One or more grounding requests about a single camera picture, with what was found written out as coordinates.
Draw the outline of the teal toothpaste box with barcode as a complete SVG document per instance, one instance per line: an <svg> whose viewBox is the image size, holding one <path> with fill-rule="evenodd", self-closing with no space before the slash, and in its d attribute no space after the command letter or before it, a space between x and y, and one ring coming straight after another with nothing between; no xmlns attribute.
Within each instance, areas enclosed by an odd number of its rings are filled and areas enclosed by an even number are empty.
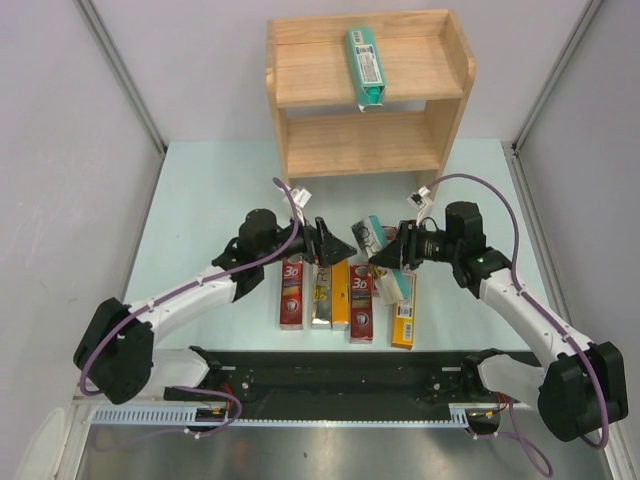
<svg viewBox="0 0 640 480"><path fill-rule="evenodd" d="M382 107L387 82L372 29L348 30L345 50L359 110L364 113L370 108Z"/></svg>

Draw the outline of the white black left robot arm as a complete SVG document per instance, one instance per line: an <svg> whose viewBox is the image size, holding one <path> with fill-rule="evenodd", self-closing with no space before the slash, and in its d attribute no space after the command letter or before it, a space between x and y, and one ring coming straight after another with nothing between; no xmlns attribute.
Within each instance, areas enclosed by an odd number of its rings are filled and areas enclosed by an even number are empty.
<svg viewBox="0 0 640 480"><path fill-rule="evenodd" d="M323 218L296 217L281 227L268 209L250 211L238 233L194 279L133 304L111 297L96 308L73 355L83 395L104 395L120 405L152 377L156 344L209 308L231 304L264 279L266 266L299 259L330 267L355 255Z"/></svg>

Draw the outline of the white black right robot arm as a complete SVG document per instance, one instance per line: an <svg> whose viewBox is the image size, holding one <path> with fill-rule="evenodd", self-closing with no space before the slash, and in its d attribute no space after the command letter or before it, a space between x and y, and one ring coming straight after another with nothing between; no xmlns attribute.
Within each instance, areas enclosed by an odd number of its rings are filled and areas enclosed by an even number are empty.
<svg viewBox="0 0 640 480"><path fill-rule="evenodd" d="M401 222L394 239L370 259L378 267L411 270L424 261L450 265L457 284L497 312L539 363L522 363L496 349L472 355L461 376L463 393L473 401L502 393L535 408L557 439L599 432L594 445L605 447L610 425L628 415L620 350L574 329L519 282L514 262L487 245L474 203L449 204L442 230Z"/></svg>

